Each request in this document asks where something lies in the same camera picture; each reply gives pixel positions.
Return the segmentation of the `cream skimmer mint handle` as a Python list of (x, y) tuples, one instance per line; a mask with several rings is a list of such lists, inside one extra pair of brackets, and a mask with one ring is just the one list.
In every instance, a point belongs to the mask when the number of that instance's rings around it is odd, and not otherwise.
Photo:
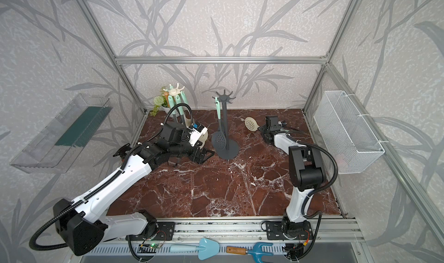
[(245, 127), (252, 132), (257, 131), (260, 127), (253, 117), (246, 117), (244, 123)]

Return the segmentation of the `cream skimmer wooden handle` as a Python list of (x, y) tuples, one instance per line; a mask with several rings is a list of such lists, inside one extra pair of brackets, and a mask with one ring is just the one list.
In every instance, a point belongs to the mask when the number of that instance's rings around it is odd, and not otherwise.
[(164, 90), (163, 91), (163, 97), (164, 97), (163, 107), (165, 107), (165, 108), (169, 108), (170, 107), (169, 96), (170, 96), (169, 91), (168, 90)]

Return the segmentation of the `grey slotted spatula mint handle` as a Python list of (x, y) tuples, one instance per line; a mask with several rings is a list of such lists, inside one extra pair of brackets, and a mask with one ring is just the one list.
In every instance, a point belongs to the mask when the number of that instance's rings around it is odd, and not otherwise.
[(217, 119), (220, 121), (222, 119), (222, 111), (221, 105), (218, 97), (215, 97), (216, 111), (217, 111)]

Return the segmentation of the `cream utensil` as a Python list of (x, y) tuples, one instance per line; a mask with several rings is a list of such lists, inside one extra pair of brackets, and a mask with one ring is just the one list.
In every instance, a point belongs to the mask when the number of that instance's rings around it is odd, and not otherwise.
[[(180, 92), (180, 97), (183, 103), (188, 104), (187, 98), (186, 98), (186, 94), (184, 90), (181, 90)], [(189, 118), (187, 118), (186, 114), (184, 114), (183, 119), (185, 120), (185, 123), (187, 126), (191, 125), (191, 120)], [(204, 145), (205, 142), (208, 140), (208, 131), (206, 131), (204, 134), (202, 134), (199, 138), (199, 141), (202, 142), (202, 144)]]

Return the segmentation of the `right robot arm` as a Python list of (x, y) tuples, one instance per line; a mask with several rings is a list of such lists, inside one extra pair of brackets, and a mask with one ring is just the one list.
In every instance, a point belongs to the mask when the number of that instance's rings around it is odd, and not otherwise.
[(265, 142), (283, 150), (289, 156), (289, 177), (293, 185), (290, 203), (278, 221), (266, 221), (265, 232), (270, 241), (301, 240), (307, 244), (316, 239), (309, 219), (321, 213), (308, 214), (315, 193), (328, 189), (338, 176), (334, 157), (324, 148), (301, 142), (289, 135), (289, 128), (278, 116), (267, 116), (265, 125), (259, 127)]

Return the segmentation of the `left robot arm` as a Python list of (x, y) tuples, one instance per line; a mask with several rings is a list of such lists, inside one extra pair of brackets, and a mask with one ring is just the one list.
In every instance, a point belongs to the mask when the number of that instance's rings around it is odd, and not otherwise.
[(161, 130), (150, 139), (118, 149), (115, 155), (123, 159), (121, 166), (84, 194), (71, 201), (58, 201), (53, 207), (53, 218), (31, 236), (30, 249), (70, 248), (74, 255), (82, 256), (102, 242), (143, 233), (156, 221), (148, 212), (106, 217), (105, 210), (170, 158), (187, 157), (197, 164), (207, 161), (214, 155), (201, 141), (207, 130), (195, 120), (164, 120)]

